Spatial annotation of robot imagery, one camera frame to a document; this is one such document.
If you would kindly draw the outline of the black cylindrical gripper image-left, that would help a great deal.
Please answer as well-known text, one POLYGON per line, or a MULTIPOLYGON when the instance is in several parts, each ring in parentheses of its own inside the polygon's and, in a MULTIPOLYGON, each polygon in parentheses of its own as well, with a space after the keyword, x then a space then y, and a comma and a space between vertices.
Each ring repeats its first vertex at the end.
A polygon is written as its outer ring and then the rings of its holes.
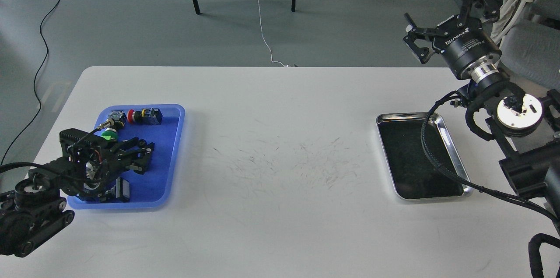
POLYGON ((122 173, 132 170, 144 175, 150 168, 154 143, 138 137, 107 141, 95 132, 70 128, 59 133, 59 186, 65 194, 100 195, 113 187, 122 173))

